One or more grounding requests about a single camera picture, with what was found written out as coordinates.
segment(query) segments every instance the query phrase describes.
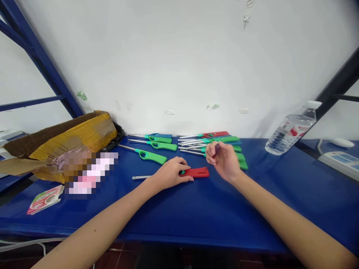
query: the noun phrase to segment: person's left hand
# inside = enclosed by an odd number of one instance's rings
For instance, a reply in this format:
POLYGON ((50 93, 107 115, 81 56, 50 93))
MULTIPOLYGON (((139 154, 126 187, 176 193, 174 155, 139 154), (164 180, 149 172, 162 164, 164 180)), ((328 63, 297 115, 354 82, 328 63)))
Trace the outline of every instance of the person's left hand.
POLYGON ((145 181, 156 185, 157 190, 160 192, 182 182, 193 181, 194 179, 191 176, 180 177, 178 175, 180 171, 190 168, 184 158, 174 157, 162 165, 153 176, 147 178, 145 181))

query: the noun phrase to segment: metal shelf frame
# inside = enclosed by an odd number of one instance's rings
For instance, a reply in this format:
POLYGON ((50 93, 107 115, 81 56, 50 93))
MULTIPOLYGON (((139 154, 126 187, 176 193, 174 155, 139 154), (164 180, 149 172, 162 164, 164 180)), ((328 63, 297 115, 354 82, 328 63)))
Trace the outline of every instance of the metal shelf frame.
POLYGON ((56 67, 50 60, 15 1, 0 0, 0 15, 6 22, 4 23, 0 20, 0 31, 27 52, 56 95, 48 98, 0 105, 0 111, 59 100, 72 118, 83 115, 82 109, 56 70, 56 67))
MULTIPOLYGON (((322 105, 316 111, 317 122, 335 105, 338 100, 359 102, 359 97, 357 96, 344 95, 358 79, 359 47, 315 99, 316 101, 322 102, 322 105)), ((316 159, 319 158, 320 154, 306 144, 302 143, 301 139, 302 137, 295 143, 295 146, 312 157, 316 159)))

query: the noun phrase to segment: forearm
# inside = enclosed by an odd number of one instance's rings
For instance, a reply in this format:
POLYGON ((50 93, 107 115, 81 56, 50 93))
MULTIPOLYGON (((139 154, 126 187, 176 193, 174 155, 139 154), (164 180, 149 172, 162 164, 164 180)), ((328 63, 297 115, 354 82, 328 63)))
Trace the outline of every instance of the forearm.
POLYGON ((145 180, 135 190, 80 227, 33 268, 90 268, 108 249, 137 210, 157 192, 156 186, 145 180))
POLYGON ((307 268, 357 268, 358 258, 348 249, 252 179, 243 176, 233 185, 307 268))

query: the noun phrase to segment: power strip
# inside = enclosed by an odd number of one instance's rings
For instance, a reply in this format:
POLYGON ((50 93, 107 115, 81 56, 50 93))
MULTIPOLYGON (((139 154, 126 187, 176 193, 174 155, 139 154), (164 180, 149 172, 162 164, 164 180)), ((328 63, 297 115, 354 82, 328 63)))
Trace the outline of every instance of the power strip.
POLYGON ((319 161, 359 181, 359 159, 342 151, 324 153, 319 161))

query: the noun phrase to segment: box flap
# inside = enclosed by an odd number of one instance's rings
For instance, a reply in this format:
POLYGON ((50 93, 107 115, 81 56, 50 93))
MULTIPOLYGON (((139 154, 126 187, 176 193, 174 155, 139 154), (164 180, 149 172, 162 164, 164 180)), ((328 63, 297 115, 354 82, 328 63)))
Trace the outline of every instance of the box flap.
POLYGON ((85 114, 70 121, 45 128, 37 133, 33 133, 4 145, 4 148, 12 155, 18 158, 27 158, 37 150, 42 144, 50 139, 64 133, 65 131, 102 114, 108 114, 105 111, 95 111, 85 114))
POLYGON ((0 173, 10 174, 13 176, 19 176, 29 173, 41 167, 45 167, 46 162, 29 159, 8 159, 0 161, 0 173))

